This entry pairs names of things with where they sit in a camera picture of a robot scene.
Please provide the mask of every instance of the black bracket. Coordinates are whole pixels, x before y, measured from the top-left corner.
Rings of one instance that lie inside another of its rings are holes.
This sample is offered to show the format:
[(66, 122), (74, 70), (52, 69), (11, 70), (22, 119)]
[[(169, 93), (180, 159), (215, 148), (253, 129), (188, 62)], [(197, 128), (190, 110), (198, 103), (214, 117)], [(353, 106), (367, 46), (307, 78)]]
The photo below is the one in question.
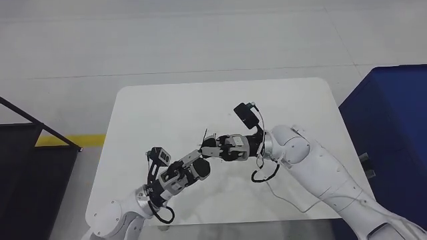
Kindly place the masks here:
[(41, 128), (43, 130), (45, 130), (46, 132), (50, 133), (51, 135), (57, 137), (58, 139), (62, 140), (64, 143), (75, 147), (77, 150), (79, 150), (79, 152), (81, 152), (82, 148), (78, 145), (76, 145), (75, 143), (73, 143), (72, 141), (68, 140), (66, 137), (64, 137), (62, 134), (56, 132), (55, 130), (53, 130), (52, 128), (50, 128), (49, 126), (47, 126), (46, 124), (42, 123), (41, 121), (39, 121), (38, 119), (34, 118), (33, 116), (31, 116), (30, 114), (26, 113), (25, 111), (23, 111), (22, 109), (18, 108), (17, 106), (15, 106), (14, 104), (8, 102), (6, 99), (0, 97), (0, 104), (2, 104), (3, 106), (5, 106), (6, 108), (12, 110), (13, 112), (15, 112), (16, 114), (26, 118), (27, 120), (29, 120), (30, 122), (41, 126)]

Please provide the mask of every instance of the white table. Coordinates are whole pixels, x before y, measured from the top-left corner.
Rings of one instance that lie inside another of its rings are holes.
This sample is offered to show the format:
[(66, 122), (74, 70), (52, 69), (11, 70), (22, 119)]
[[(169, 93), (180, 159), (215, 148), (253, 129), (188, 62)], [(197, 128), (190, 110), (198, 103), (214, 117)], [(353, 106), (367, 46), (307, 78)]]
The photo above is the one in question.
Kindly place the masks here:
[[(121, 199), (146, 182), (145, 152), (163, 147), (172, 161), (198, 148), (208, 135), (252, 134), (233, 112), (241, 102), (256, 102), (266, 123), (298, 124), (336, 156), (356, 182), (372, 191), (359, 163), (328, 84), (318, 78), (190, 83), (125, 87), (114, 105), (86, 221), (112, 199)], [(169, 206), (174, 225), (329, 219), (338, 215), (320, 203), (305, 214), (275, 198), (266, 184), (252, 183), (254, 159), (225, 162), (209, 159), (211, 174), (178, 196)], [(274, 170), (266, 163), (265, 172)], [(316, 201), (285, 169), (271, 181), (274, 191), (305, 209)], [(152, 219), (147, 225), (161, 225)]]

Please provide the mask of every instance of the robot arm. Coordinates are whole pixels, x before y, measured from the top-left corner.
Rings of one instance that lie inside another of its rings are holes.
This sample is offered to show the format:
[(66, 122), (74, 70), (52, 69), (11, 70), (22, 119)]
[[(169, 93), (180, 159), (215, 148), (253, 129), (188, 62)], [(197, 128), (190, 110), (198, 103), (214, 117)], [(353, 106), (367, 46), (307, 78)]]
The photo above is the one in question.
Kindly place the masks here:
[[(84, 240), (117, 239), (136, 240), (146, 219), (156, 216), (164, 223), (171, 223), (175, 213), (167, 202), (186, 187), (210, 174), (208, 157), (220, 157), (225, 161), (245, 161), (249, 157), (275, 161), (273, 175), (281, 165), (300, 182), (312, 195), (335, 210), (353, 229), (359, 239), (427, 239), (421, 227), (397, 216), (366, 194), (352, 179), (346, 168), (316, 140), (297, 127), (276, 126), (264, 131), (259, 120), (250, 110), (253, 103), (237, 106), (234, 111), (248, 129), (257, 128), (254, 135), (210, 136), (204, 139), (199, 150), (195, 150), (171, 165), (170, 155), (161, 147), (147, 152), (151, 163), (147, 184), (135, 190), (123, 201), (113, 200), (103, 210), (95, 213), (95, 221), (83, 236)], [(157, 173), (160, 167), (165, 171)], [(168, 208), (172, 219), (163, 220), (157, 212)]]
[(276, 126), (265, 156), (275, 159), (312, 195), (328, 204), (359, 239), (427, 239), (419, 226), (378, 204), (346, 168), (316, 140), (297, 127)]

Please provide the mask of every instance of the gray floor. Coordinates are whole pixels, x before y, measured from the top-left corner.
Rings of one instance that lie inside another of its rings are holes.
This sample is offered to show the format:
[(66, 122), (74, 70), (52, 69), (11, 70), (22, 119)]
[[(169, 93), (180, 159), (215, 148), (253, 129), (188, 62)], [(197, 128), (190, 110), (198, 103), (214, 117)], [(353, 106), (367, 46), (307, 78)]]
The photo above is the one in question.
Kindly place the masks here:
[[(106, 133), (128, 85), (321, 77), (339, 105), (373, 67), (425, 63), (426, 20), (427, 0), (0, 0), (0, 95), (66, 135)], [(99, 153), (79, 155), (52, 239), (87, 229)], [(147, 238), (332, 238), (327, 221), (261, 226)]]

